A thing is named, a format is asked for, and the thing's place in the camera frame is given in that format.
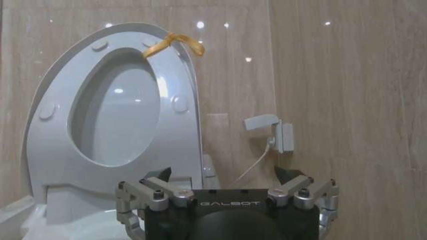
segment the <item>power cord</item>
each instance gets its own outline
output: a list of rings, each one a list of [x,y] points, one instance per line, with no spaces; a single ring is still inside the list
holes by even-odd
[[[259,159],[256,160],[256,162],[252,164],[252,166],[244,171],[244,173],[236,178],[236,180],[232,182],[231,187],[233,187],[236,185],[236,183],[241,180],[241,178],[248,174],[248,172],[255,168],[255,166],[261,162],[261,160],[264,159],[271,146],[275,145],[275,138],[269,137],[267,140],[267,145],[265,145],[265,149],[264,149],[264,153],[260,155]]]

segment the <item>toilet seat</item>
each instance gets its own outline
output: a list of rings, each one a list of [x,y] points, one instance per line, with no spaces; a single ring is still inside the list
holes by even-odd
[[[100,127],[99,132],[95,131],[88,136],[81,137],[81,134],[85,134],[85,131],[81,130],[77,130],[80,135],[75,134],[75,128],[81,127],[76,123],[81,119],[76,117],[76,114],[80,114],[79,106],[84,106],[85,103],[84,101],[79,103],[80,97],[91,95],[85,94],[85,91],[88,91],[87,87],[91,82],[95,81],[93,76],[97,70],[115,58],[137,56],[152,44],[161,41],[165,35],[167,31],[144,23],[125,23],[105,28],[88,36],[67,51],[45,74],[35,98],[33,105],[37,107],[31,113],[31,124],[27,131],[28,170],[37,204],[47,203],[49,187],[72,186],[83,191],[112,195],[120,181],[137,181],[147,172],[165,167],[171,167],[177,176],[191,177],[192,188],[201,188],[196,78],[188,53],[180,43],[173,43],[172,47],[147,60],[141,59],[143,69],[129,68],[128,71],[125,68],[119,72],[123,77],[117,75],[112,80],[112,84],[117,80],[127,85],[127,77],[143,76],[144,81],[139,87],[157,88],[157,95],[151,96],[157,99],[141,108],[149,113],[149,116],[144,117],[143,114],[139,114],[139,108],[136,111],[135,109],[123,110],[123,115],[111,114],[115,112],[112,109],[107,110],[105,114],[101,113],[100,119],[116,119],[117,126],[120,125],[127,133],[111,142],[103,142],[105,136],[97,133],[115,127],[115,121],[108,122],[105,127]],[[151,76],[156,81],[153,86],[149,85]],[[136,80],[132,79],[128,82],[129,86],[125,88],[132,89],[132,86],[137,88]],[[113,88],[115,86],[111,85],[105,94],[111,90],[121,89]],[[117,104],[125,108],[137,102]],[[136,144],[139,148],[128,147],[133,143],[129,141],[123,144],[121,152],[117,150],[123,159],[115,156],[108,161],[103,161],[105,156],[91,155],[91,151],[79,147],[76,139],[92,137],[93,142],[100,146],[97,153],[104,153],[111,148],[113,150],[107,155],[113,154],[117,145],[128,140],[128,133],[132,133],[132,129],[137,129],[132,126],[127,127],[129,119],[136,118],[151,125],[145,126],[143,132],[136,131],[135,139],[141,140],[141,144]],[[124,157],[132,149],[135,149],[132,154]]]

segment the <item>toilet bowl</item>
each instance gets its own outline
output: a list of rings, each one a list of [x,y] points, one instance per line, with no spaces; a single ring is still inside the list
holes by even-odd
[[[212,161],[201,161],[189,55],[173,43],[141,56],[165,36],[155,25],[115,25],[81,40],[48,70],[25,134],[36,208],[24,239],[127,239],[115,188],[149,171],[171,167],[172,184],[203,188],[203,162]]]

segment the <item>metal bracket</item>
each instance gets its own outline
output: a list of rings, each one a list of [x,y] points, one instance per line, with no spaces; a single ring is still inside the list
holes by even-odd
[[[143,184],[152,189],[164,191],[171,197],[175,206],[187,208],[192,205],[195,201],[193,191],[172,186],[156,177],[149,177],[148,179],[143,180]]]
[[[311,184],[293,195],[293,205],[299,209],[309,210],[315,204],[320,209],[319,239],[324,240],[329,232],[331,223],[337,218],[339,187],[335,180]]]
[[[312,179],[304,175],[299,175],[280,187],[268,189],[267,197],[272,200],[276,207],[288,205],[289,197],[304,187],[309,185]]]
[[[331,229],[331,223],[337,218],[339,187],[333,180],[313,183],[313,179],[304,175],[295,177],[279,188],[268,189],[268,199],[276,207],[288,205],[293,197],[293,205],[299,209],[309,210],[317,205],[319,239],[324,240]]]
[[[116,188],[116,219],[125,226],[125,233],[133,240],[145,240],[139,218],[144,219],[145,208],[155,212],[169,207],[169,197],[177,207],[188,207],[195,201],[191,190],[169,185],[156,177],[140,182],[120,182]]]

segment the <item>beige wall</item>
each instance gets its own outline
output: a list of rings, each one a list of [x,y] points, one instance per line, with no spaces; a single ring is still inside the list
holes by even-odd
[[[277,112],[296,141],[283,165],[336,178],[329,239],[427,239],[426,10],[423,0],[271,0]]]
[[[197,21],[205,23],[203,30],[196,28]],[[152,23],[203,40],[207,53],[193,57],[203,148],[213,158],[224,187],[261,155],[268,131],[247,133],[243,119],[276,113],[267,0],[5,0],[0,207],[28,194],[20,152],[31,102],[48,67],[89,33],[107,23],[124,22]],[[275,160],[271,155],[241,181],[243,186],[275,183]]]

